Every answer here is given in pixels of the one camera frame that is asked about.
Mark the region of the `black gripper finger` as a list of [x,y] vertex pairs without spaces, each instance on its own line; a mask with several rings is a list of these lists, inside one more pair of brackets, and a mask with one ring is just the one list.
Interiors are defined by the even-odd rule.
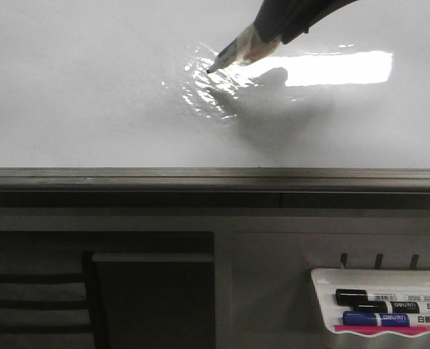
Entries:
[[288,44],[323,18],[355,0],[299,1],[288,14],[281,30],[281,42]]
[[280,38],[281,41],[292,41],[302,34],[305,25],[301,17],[309,6],[302,0],[268,0],[263,1],[253,22],[262,41]]

